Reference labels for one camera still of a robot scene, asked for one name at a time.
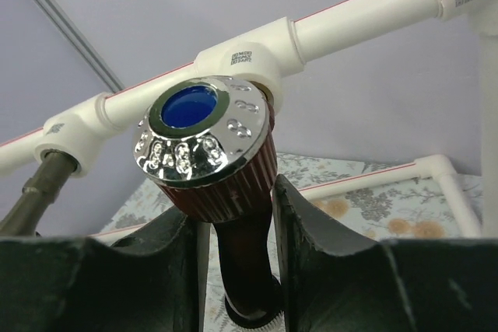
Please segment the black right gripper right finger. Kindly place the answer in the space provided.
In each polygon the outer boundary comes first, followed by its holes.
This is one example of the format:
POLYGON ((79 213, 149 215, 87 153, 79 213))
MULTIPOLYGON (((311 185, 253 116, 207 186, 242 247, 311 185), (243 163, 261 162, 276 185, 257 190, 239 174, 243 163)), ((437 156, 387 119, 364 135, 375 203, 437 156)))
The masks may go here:
POLYGON ((273 212, 288 331, 495 331, 494 239, 375 241, 284 177, 273 212))

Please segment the brown faucet chrome knob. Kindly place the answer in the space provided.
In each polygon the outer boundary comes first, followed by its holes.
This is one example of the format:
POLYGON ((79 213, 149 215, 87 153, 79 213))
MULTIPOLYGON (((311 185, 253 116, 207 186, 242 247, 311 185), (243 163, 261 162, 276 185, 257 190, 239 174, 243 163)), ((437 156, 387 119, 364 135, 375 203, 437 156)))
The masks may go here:
POLYGON ((133 136, 139 169, 188 217, 214 227, 226 312, 245 331, 270 330, 282 317, 267 245, 274 121, 253 82, 214 75, 167 89, 133 136))

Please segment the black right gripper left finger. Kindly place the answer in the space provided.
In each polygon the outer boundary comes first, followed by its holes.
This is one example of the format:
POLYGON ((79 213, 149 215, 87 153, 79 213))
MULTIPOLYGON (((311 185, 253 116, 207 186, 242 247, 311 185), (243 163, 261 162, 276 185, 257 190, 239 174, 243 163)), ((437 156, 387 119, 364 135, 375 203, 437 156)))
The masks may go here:
POLYGON ((209 226, 171 208, 108 246, 2 237, 3 331, 200 331, 209 226))

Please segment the white PVC pipe frame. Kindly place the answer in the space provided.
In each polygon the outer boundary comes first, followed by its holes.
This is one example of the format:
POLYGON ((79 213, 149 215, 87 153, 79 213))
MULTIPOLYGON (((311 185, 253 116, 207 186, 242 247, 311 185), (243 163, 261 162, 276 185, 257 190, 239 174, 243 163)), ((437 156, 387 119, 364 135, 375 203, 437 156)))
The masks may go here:
POLYGON ((101 93, 2 144, 1 173, 8 175, 58 150, 76 160, 76 175, 91 169, 104 142, 139 120, 167 88, 196 76, 222 74, 256 82, 282 105, 282 79, 313 60, 425 19, 467 15, 479 36, 482 101, 483 214, 456 214, 469 237, 497 234, 497 0, 345 0, 296 21, 278 19, 198 54, 193 62, 119 93, 101 93))

